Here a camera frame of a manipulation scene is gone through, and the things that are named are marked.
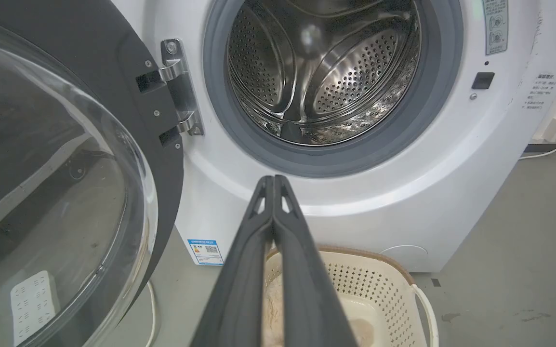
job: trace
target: washing machine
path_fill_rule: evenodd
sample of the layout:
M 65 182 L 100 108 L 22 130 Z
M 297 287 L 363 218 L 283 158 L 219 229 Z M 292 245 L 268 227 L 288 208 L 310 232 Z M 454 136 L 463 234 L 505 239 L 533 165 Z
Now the washing machine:
M 0 346 L 99 343 L 172 230 L 221 265 L 264 175 L 439 271 L 555 96 L 556 0 L 0 0 Z

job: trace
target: white power strip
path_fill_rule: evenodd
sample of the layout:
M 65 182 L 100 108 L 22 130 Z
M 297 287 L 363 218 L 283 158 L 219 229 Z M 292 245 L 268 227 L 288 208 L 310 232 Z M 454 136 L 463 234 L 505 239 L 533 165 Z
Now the white power strip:
M 10 307 L 17 347 L 59 312 L 53 277 L 43 270 L 14 286 L 10 291 Z

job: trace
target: brown basket rim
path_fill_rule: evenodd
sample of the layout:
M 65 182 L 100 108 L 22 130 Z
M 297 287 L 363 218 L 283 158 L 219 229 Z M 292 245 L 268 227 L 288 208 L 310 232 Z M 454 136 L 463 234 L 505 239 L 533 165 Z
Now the brown basket rim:
M 407 283 L 409 285 L 414 285 L 415 284 L 415 280 L 410 275 L 410 273 L 405 268 L 403 268 L 402 265 L 397 263 L 397 261 L 395 261 L 394 259 L 392 259 L 392 258 L 390 258 L 386 255 L 377 254 L 377 253 L 373 253 L 373 252 L 369 252 L 369 251 L 355 250 L 353 248 L 338 247 L 338 246 L 318 245 L 317 248 L 318 248 L 319 252 L 332 252 L 332 253 L 342 253 L 342 254 L 348 254 L 348 255 L 358 255 L 360 257 L 371 258 L 371 259 L 375 259 L 377 261 L 382 261 L 382 262 L 388 263 L 393 268 L 395 268 L 395 270 L 397 270 L 401 275 L 403 275 L 404 279 L 407 281 Z M 273 248 L 269 252 L 269 254 L 267 254 L 267 259 L 265 261 L 268 261 L 272 256 L 276 255 L 277 253 L 278 253 L 278 248 Z

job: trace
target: door hinge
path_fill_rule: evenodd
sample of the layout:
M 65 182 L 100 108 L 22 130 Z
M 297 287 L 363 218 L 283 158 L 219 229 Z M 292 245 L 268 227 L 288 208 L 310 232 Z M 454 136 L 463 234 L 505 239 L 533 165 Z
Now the door hinge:
M 199 104 L 192 88 L 192 79 L 186 64 L 181 40 L 164 40 L 160 44 L 163 67 L 160 78 L 169 87 L 179 122 L 177 131 L 191 135 L 204 135 Z

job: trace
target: washing machine opening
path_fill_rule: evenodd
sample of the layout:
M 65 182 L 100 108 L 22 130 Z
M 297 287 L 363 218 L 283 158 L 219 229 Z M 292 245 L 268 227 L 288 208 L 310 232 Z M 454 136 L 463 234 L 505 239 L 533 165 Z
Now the washing machine opening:
M 239 105 L 296 145 L 351 140 L 403 99 L 419 61 L 410 0 L 248 0 L 227 49 Z
M 462 52 L 460 0 L 215 0 L 203 72 L 241 150 L 278 172 L 334 177 L 411 145 Z

